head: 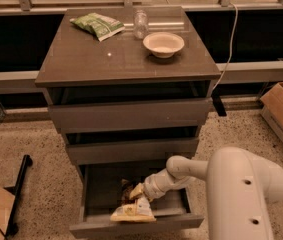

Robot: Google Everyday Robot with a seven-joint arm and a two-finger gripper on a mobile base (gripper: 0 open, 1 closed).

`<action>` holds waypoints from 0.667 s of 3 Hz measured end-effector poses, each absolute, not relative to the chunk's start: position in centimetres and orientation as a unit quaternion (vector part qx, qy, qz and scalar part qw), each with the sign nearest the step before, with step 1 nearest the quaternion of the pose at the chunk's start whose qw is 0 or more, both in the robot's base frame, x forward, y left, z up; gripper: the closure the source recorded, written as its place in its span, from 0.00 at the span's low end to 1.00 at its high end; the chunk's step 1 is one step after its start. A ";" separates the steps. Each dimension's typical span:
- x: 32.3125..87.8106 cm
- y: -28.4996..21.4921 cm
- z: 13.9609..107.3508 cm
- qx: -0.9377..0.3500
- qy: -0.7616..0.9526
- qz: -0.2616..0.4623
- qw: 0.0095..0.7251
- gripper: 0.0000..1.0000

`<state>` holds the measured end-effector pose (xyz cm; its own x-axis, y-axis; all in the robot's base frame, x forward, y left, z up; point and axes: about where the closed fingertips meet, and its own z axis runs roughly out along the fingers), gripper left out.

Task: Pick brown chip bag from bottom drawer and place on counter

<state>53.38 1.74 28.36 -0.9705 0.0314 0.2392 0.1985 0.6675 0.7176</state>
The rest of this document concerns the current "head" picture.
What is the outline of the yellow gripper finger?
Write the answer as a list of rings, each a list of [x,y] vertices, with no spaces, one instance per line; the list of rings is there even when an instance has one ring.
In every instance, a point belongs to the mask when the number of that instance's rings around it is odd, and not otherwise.
[[[138,199],[144,194],[144,184],[139,183],[131,192],[129,195],[130,200]]]

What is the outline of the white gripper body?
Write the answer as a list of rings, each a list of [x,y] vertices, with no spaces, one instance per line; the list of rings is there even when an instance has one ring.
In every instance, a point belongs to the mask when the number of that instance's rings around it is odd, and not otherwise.
[[[159,190],[156,182],[151,177],[145,179],[143,183],[143,192],[149,199],[158,199]]]

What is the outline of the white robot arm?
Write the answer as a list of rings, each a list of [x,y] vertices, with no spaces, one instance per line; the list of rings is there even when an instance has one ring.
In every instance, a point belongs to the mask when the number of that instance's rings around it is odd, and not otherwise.
[[[274,240],[267,205],[283,200],[283,168],[241,148],[221,148],[207,161],[172,156],[130,197],[158,199],[193,179],[205,182],[210,240]]]

